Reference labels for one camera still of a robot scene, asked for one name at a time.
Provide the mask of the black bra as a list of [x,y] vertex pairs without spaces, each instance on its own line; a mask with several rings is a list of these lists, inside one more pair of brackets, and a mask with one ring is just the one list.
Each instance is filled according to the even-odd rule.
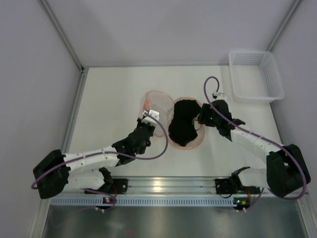
[[194,119],[200,114],[201,106],[196,100],[182,99],[174,104],[172,120],[168,126],[169,138],[181,147],[187,146],[198,137]]

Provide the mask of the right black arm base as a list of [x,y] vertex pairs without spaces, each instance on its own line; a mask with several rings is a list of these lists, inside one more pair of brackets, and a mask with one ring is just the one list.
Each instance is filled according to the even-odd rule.
[[236,194],[240,190],[240,184],[238,180],[229,178],[217,178],[214,180],[216,193],[218,195],[223,194]]

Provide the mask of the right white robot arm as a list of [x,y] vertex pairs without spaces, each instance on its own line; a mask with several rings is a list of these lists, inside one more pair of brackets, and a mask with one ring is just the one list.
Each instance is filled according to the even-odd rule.
[[240,187],[269,189],[278,197],[285,197],[302,188],[306,189],[311,176],[300,148],[295,144],[281,145],[251,132],[245,122],[234,119],[225,100],[203,104],[198,122],[215,127],[218,133],[263,161],[262,169],[242,167],[231,174]]

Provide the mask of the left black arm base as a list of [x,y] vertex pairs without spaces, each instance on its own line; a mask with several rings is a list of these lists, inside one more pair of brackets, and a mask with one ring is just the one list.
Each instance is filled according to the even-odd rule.
[[108,194],[125,194],[128,189],[128,179],[126,178],[114,178],[112,185],[107,190]]

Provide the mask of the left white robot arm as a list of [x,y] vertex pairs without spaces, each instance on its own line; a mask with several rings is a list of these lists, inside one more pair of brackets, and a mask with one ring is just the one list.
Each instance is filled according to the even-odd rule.
[[53,150],[33,169],[35,181],[31,188],[41,199],[76,190],[108,193],[113,184],[108,168],[140,159],[151,145],[157,126],[156,120],[146,116],[137,120],[136,128],[126,138],[108,147],[75,154]]

